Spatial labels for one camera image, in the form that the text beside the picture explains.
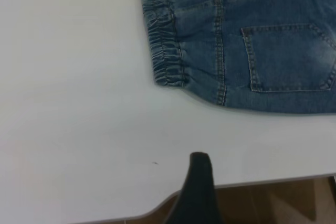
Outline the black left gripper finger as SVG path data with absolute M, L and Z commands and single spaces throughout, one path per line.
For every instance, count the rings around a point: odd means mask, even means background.
M 223 223 L 208 154 L 190 155 L 188 173 L 165 223 Z

